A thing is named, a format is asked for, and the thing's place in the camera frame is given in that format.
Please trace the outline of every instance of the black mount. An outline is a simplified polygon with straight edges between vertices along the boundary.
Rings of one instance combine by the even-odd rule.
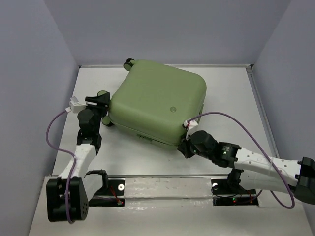
[[[102,137],[99,134],[101,119],[106,116],[110,103],[110,93],[97,97],[86,97],[86,108],[79,112],[80,130],[77,136],[77,145],[91,144],[95,146],[96,154],[101,146]],[[87,175],[101,175],[103,189],[108,188],[106,171],[92,171]],[[51,222],[66,221],[65,207],[66,179],[50,179],[46,184],[47,214]],[[89,210],[89,201],[80,177],[72,177],[69,184],[69,211],[72,221],[84,220]]]
[[[298,163],[301,170],[300,174],[295,176],[298,182],[293,189],[294,197],[304,203],[315,205],[315,162],[303,157]]]

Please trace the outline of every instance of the cable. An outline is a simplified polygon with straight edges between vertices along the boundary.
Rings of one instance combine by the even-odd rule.
[[[110,189],[110,191],[112,192],[112,194],[114,195],[114,197],[116,198],[117,204],[118,204],[118,205],[123,204],[122,201],[117,197],[117,194],[116,194],[116,192],[115,192],[115,190],[114,190],[114,187],[113,187],[113,186],[110,186],[109,189]]]
[[[68,175],[68,178],[67,178],[67,182],[66,182],[66,185],[65,185],[65,213],[66,213],[66,216],[67,216],[67,221],[70,223],[70,224],[73,224],[74,222],[71,220],[70,218],[70,211],[69,211],[69,185],[70,185],[70,179],[71,179],[71,176],[72,176],[72,173],[73,173],[73,170],[74,170],[74,167],[75,167],[75,164],[76,164],[76,161],[77,159],[75,158],[75,155],[73,152],[71,151],[68,151],[68,150],[65,150],[65,149],[61,149],[59,147],[56,147],[55,145],[53,145],[50,141],[49,141],[49,130],[50,130],[50,127],[51,125],[53,124],[53,122],[60,116],[62,116],[63,114],[67,113],[67,111],[63,111],[61,113],[59,113],[58,115],[56,115],[52,121],[49,123],[48,127],[47,127],[47,131],[46,131],[46,142],[47,144],[54,150],[57,150],[57,151],[62,151],[62,152],[65,152],[65,153],[68,153],[70,154],[72,157],[73,157],[73,164],[72,164],[72,167],[70,169],[70,172],[69,172],[69,175]]]
[[[238,195],[238,194],[234,194],[234,195],[232,195],[232,196],[219,196],[219,195],[217,195],[217,194],[214,194],[216,197],[218,197],[218,198],[233,198],[233,197],[235,197],[236,195]]]
[[[258,198],[259,197],[259,195],[262,193],[262,190],[260,190],[257,194],[256,194],[256,196],[251,196],[250,195],[250,199],[249,200],[246,200],[246,201],[243,201],[243,202],[238,202],[238,204],[246,204],[246,203],[251,203],[252,201],[254,201],[256,198]]]
[[[290,197],[291,197],[291,202],[292,202],[291,206],[286,206],[286,205],[284,205],[284,204],[277,198],[277,196],[275,195],[275,193],[274,193],[273,191],[270,191],[271,194],[275,197],[275,199],[277,200],[277,202],[278,202],[281,206],[283,206],[283,207],[286,208],[286,209],[293,209],[293,208],[295,207],[294,196],[293,196],[293,193],[292,193],[292,191],[291,191],[291,189],[290,189],[290,187],[289,187],[287,181],[285,180],[285,178],[283,177],[283,175],[281,174],[281,172],[279,171],[279,169],[277,168],[277,166],[276,166],[273,162],[271,162],[270,157],[267,155],[267,153],[264,151],[264,149],[261,147],[261,145],[257,142],[257,140],[253,137],[253,135],[248,131],[248,129],[245,128],[245,126],[243,126],[236,118],[234,118],[234,117],[232,117],[232,116],[230,116],[230,115],[228,115],[228,114],[226,114],[226,113],[222,113],[222,112],[206,112],[206,113],[200,114],[200,115],[198,115],[198,116],[195,116],[195,117],[189,119],[187,122],[188,122],[188,124],[189,124],[192,120],[197,119],[197,118],[199,118],[199,117],[206,116],[206,115],[222,115],[222,116],[225,116],[225,117],[228,117],[228,118],[234,120],[236,123],[239,124],[239,126],[242,127],[242,129],[249,135],[249,137],[253,140],[253,142],[256,144],[256,146],[259,148],[259,150],[262,152],[262,154],[265,156],[265,158],[271,163],[272,167],[273,167],[273,168],[276,170],[276,172],[279,174],[281,180],[283,181],[283,183],[284,183],[284,185],[285,185],[285,187],[286,187],[286,189],[287,189],[287,191],[288,191],[288,194],[289,194]],[[261,194],[261,192],[262,192],[262,190],[255,196],[255,198],[257,198],[257,197]]]
[[[106,198],[106,197],[101,197],[101,196],[93,196],[92,199],[99,199],[99,200],[113,200],[115,202],[117,202],[116,198]]]

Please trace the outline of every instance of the suitcase wheel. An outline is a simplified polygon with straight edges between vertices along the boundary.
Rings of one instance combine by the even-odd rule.
[[[102,91],[99,91],[99,92],[97,93],[97,96],[101,96],[101,95],[104,95],[104,94],[106,94],[106,93],[107,93],[107,91],[102,90]]]
[[[132,60],[134,60],[133,58],[128,58],[127,60],[126,60],[126,62],[131,62]]]
[[[107,127],[110,127],[110,126],[113,126],[114,124],[110,121],[110,118],[109,116],[105,116],[103,117],[102,119],[102,124],[107,126]]]
[[[132,66],[133,66],[133,64],[132,64],[131,62],[125,62],[125,63],[124,63],[124,69],[125,69],[126,71],[130,71],[131,68],[132,68]]]

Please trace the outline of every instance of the suitcase logo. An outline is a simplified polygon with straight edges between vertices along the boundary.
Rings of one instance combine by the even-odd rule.
[[[171,112],[176,112],[176,107],[171,107],[169,110],[170,110]]]

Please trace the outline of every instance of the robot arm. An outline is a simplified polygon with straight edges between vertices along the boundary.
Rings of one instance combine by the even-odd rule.
[[[89,201],[95,192],[108,188],[106,171],[87,170],[101,146],[100,123],[107,114],[110,93],[86,97],[86,102],[78,106],[77,100],[70,103],[71,110],[78,113],[80,127],[75,155],[64,171],[57,178],[49,179],[46,184],[47,213],[51,222],[70,221],[69,218],[72,222],[84,220],[88,214]]]
[[[192,124],[191,130],[195,130],[195,127],[196,124]],[[225,187],[235,194],[250,189],[287,193],[280,175],[272,166],[273,163],[288,183],[295,198],[315,204],[315,162],[310,158],[289,161],[270,157],[269,162],[263,155],[235,144],[217,142],[203,130],[192,132],[190,129],[182,138],[178,151],[185,158],[199,155],[211,160],[215,165],[231,168]]]

